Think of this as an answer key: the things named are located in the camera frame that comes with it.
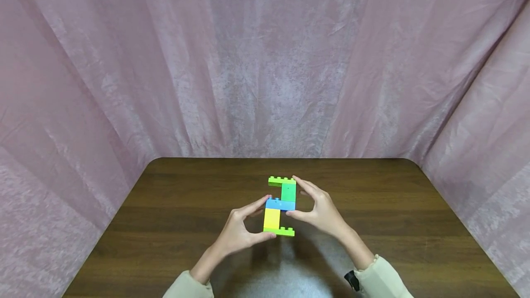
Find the pink fabric backdrop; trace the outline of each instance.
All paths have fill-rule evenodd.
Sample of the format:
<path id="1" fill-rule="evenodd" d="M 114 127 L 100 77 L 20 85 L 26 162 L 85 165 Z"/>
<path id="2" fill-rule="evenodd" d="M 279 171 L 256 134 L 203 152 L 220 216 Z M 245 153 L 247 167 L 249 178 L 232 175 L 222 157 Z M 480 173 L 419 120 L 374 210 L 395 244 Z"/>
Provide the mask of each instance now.
<path id="1" fill-rule="evenodd" d="M 0 296 L 160 156 L 405 157 L 530 297 L 527 0 L 0 0 Z"/>

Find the sleeve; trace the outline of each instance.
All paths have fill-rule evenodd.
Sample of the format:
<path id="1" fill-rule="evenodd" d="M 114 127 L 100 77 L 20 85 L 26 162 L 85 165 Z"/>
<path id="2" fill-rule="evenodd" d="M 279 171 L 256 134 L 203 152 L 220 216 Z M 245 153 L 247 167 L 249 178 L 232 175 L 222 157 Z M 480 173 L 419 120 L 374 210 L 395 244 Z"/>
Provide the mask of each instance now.
<path id="1" fill-rule="evenodd" d="M 413 298 L 394 267 L 378 255 L 365 270 L 355 270 L 355 276 L 365 297 Z"/>
<path id="2" fill-rule="evenodd" d="M 210 282 L 200 284 L 186 270 L 167 289 L 163 298 L 213 298 L 212 285 Z"/>

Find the wooden table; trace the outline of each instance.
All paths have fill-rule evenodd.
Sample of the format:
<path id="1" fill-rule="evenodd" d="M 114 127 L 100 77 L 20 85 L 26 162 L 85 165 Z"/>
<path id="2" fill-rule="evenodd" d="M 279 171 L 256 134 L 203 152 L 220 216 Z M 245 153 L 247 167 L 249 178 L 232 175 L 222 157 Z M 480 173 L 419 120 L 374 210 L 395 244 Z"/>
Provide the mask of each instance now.
<path id="1" fill-rule="evenodd" d="M 214 242 L 232 208 L 296 174 L 327 190 L 346 221 L 416 297 L 517 297 L 414 163 L 404 159 L 158 159 L 146 170 L 64 297 L 161 297 Z M 310 210 L 311 200 L 297 198 Z M 258 232 L 263 217 L 247 227 Z M 284 217 L 280 237 L 226 259 L 216 297 L 355 297 L 334 239 Z"/>

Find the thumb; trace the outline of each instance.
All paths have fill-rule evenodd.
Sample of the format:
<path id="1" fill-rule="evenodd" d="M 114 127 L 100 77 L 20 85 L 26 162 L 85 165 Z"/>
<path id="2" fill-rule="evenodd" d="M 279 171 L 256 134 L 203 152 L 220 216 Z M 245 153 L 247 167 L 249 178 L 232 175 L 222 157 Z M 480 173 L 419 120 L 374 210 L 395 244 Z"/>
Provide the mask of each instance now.
<path id="1" fill-rule="evenodd" d="M 295 218 L 296 220 L 308 222 L 309 220 L 309 212 L 302 212 L 302 211 L 287 211 L 285 213 L 288 217 Z"/>
<path id="2" fill-rule="evenodd" d="M 255 245 L 257 243 L 268 241 L 269 239 L 276 238 L 276 234 L 273 232 L 258 232 L 253 233 L 250 236 L 250 241 L 252 245 Z"/>

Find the lego structure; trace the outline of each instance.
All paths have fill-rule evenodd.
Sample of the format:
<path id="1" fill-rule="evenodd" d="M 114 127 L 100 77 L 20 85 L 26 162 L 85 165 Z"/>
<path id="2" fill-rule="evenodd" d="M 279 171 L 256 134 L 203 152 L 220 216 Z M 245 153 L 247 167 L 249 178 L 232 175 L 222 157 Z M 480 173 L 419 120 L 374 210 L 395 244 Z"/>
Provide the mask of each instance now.
<path id="1" fill-rule="evenodd" d="M 294 236 L 293 228 L 280 227 L 280 212 L 293 211 L 296 207 L 296 181 L 292 178 L 269 177 L 269 186 L 282 187 L 280 199 L 269 198 L 265 204 L 264 231 L 276 235 Z"/>

